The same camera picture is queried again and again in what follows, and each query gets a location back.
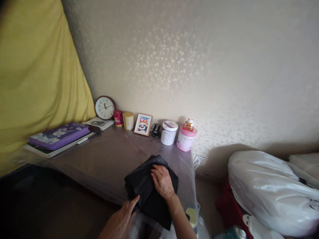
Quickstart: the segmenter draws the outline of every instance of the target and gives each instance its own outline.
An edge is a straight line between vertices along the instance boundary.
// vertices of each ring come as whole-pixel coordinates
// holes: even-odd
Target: yellow container
[[[134,128],[134,114],[132,112],[123,113],[124,129],[132,130]]]

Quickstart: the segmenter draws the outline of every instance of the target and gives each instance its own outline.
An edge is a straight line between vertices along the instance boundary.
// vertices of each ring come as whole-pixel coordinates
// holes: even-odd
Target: yellow curtain
[[[10,0],[0,10],[0,176],[28,137],[95,117],[59,0]]]

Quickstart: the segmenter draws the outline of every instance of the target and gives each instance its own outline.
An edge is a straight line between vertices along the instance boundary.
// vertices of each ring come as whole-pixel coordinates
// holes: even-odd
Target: dark floor
[[[97,238],[120,206],[52,169],[26,166],[0,179],[3,238]]]

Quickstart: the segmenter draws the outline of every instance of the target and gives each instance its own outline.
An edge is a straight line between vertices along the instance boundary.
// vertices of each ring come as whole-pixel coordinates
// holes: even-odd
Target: patterned wall
[[[62,2],[93,98],[153,123],[193,118],[198,171],[319,146],[318,1]]]

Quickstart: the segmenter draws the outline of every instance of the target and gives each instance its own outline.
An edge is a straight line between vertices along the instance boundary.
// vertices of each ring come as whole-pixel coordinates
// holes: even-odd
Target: purple pencil case
[[[44,147],[49,150],[61,148],[78,138],[88,134],[89,127],[85,124],[69,123],[54,129],[45,131],[29,137],[32,144]]]

